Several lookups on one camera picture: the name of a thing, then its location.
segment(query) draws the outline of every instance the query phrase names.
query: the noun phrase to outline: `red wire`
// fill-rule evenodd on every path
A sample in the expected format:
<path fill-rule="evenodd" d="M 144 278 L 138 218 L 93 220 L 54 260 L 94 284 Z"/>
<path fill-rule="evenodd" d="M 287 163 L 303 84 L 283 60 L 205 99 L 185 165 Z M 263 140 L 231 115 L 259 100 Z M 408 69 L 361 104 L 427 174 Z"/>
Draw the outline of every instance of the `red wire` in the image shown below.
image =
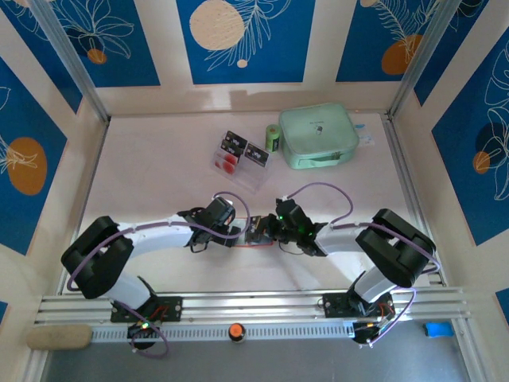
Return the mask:
<path fill-rule="evenodd" d="M 390 306 L 389 304 L 387 304 L 386 302 L 383 303 L 383 305 L 385 305 L 387 308 L 389 308 L 390 312 L 392 314 L 394 314 L 394 309 L 392 309 L 392 306 Z"/>
<path fill-rule="evenodd" d="M 383 318 L 385 317 L 385 310 L 383 310 L 383 304 L 382 303 L 379 303 L 379 308 L 382 311 L 382 318 L 381 318 L 381 320 L 383 320 Z"/>

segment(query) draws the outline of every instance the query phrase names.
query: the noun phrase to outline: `black mount plate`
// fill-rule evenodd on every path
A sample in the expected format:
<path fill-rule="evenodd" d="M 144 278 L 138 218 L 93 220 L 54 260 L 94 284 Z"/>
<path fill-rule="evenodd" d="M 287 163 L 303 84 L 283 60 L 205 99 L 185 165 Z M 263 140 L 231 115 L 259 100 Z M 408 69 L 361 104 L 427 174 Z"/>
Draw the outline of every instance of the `black mount plate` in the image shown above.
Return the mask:
<path fill-rule="evenodd" d="M 180 296 L 172 296 L 172 297 L 158 297 L 157 302 L 160 306 L 167 306 L 168 309 L 161 319 L 162 322 L 179 322 L 181 320 L 182 315 L 182 297 Z M 139 319 L 130 314 L 128 311 L 124 309 L 118 309 L 116 312 L 111 311 L 111 322 L 138 322 Z"/>
<path fill-rule="evenodd" d="M 353 310 L 348 303 L 346 293 L 326 293 L 322 296 L 322 299 L 326 318 L 352 318 L 359 316 L 359 312 Z M 393 307 L 390 294 L 384 294 L 377 302 L 374 302 L 372 310 L 365 317 L 376 318 L 382 316 L 382 308 L 380 306 L 383 304 L 387 304 L 391 308 Z M 383 313 L 387 316 L 390 313 L 389 309 L 386 308 Z"/>

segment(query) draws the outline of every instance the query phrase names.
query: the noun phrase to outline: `orange button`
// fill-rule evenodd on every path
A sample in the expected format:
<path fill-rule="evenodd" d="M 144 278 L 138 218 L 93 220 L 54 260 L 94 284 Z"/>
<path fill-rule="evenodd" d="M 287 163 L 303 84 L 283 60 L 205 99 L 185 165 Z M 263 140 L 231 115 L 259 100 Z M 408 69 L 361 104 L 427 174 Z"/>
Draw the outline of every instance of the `orange button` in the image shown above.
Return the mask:
<path fill-rule="evenodd" d="M 233 324 L 230 326 L 230 335 L 232 337 L 241 337 L 243 332 L 243 327 L 240 324 Z"/>

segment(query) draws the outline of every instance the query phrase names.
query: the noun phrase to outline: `black card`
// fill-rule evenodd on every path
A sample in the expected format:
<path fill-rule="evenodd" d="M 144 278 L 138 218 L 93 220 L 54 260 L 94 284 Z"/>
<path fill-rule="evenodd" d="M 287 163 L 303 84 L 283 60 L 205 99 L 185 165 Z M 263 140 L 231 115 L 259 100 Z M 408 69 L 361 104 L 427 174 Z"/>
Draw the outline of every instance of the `black card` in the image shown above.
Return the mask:
<path fill-rule="evenodd" d="M 247 144 L 246 151 L 244 152 L 246 158 L 249 158 L 251 161 L 258 163 L 261 167 L 265 167 L 267 161 L 269 160 L 269 153 L 252 145 L 251 143 Z"/>
<path fill-rule="evenodd" d="M 236 133 L 232 133 L 231 131 L 228 131 L 226 133 L 226 137 L 224 139 L 233 143 L 234 145 L 236 145 L 238 148 L 240 148 L 242 150 L 244 150 L 244 148 L 246 148 L 247 140 L 238 136 Z"/>
<path fill-rule="evenodd" d="M 237 158 L 240 158 L 243 152 L 241 148 L 237 147 L 235 144 L 227 141 L 226 139 L 223 139 L 223 141 L 221 142 L 221 149 L 223 149 L 227 153 L 235 155 Z"/>

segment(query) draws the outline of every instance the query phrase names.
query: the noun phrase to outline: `mint green case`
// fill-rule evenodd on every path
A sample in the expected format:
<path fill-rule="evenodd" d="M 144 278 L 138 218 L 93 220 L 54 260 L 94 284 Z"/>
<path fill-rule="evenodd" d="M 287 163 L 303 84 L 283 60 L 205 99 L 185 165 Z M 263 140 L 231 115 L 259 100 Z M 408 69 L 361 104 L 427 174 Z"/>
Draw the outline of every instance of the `mint green case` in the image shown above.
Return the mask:
<path fill-rule="evenodd" d="M 353 158 L 359 137 L 339 103 L 284 110 L 282 151 L 292 169 L 335 166 Z"/>

